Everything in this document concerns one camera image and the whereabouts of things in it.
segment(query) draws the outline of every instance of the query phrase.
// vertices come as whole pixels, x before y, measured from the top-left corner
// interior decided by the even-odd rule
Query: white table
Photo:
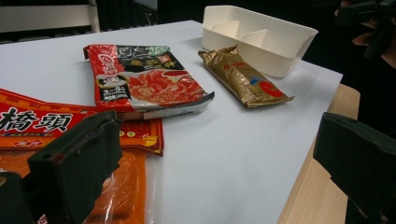
[[[283,105],[245,109],[204,68],[202,24],[183,21],[0,45],[0,88],[47,102],[94,105],[90,44],[167,45],[215,99],[203,113],[163,120],[155,158],[154,223],[276,223],[342,75],[300,62]]]

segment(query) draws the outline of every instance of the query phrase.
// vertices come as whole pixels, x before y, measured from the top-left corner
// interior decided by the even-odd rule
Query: food package
[[[28,158],[23,186],[34,220],[45,214],[49,223],[84,221],[120,167],[120,125],[115,111],[94,114]]]
[[[248,108],[291,101],[268,78],[244,61],[236,46],[198,55],[205,67]]]
[[[95,106],[46,103],[0,89],[0,150],[38,150],[96,113]],[[162,119],[124,121],[120,144],[162,156]]]
[[[89,45],[95,102],[123,119],[200,112],[213,100],[167,46]]]
[[[26,177],[30,173],[27,159],[34,154],[33,150],[0,151],[0,172],[15,172]],[[152,178],[146,175],[146,157],[147,152],[143,150],[122,151],[120,167],[104,182],[102,195],[96,199],[84,223],[144,224],[151,218],[147,216],[151,208],[146,197],[154,194],[155,186],[146,186],[147,178]],[[37,221],[37,224],[46,223],[45,216]]]

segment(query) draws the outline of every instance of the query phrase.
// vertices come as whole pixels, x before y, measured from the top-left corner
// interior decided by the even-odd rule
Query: white plastic tray
[[[264,75],[283,78],[303,58],[317,30],[241,7],[205,8],[203,47],[237,45],[244,60]]]

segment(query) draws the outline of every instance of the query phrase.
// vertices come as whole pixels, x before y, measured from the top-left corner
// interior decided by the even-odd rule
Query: red packaging
[[[213,100],[166,46],[89,45],[95,102],[124,119],[155,119],[202,111]]]
[[[95,113],[95,106],[46,103],[0,89],[0,150],[38,150]],[[163,121],[124,121],[120,144],[121,148],[138,147],[162,156]]]

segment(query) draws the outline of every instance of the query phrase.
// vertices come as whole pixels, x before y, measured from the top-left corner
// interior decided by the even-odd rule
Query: food image on package
[[[191,104],[206,107],[214,97],[167,46],[89,45],[84,53],[92,66],[94,97],[100,110],[145,113]],[[194,112],[194,108],[178,108],[176,113],[159,113],[154,117],[186,112]]]

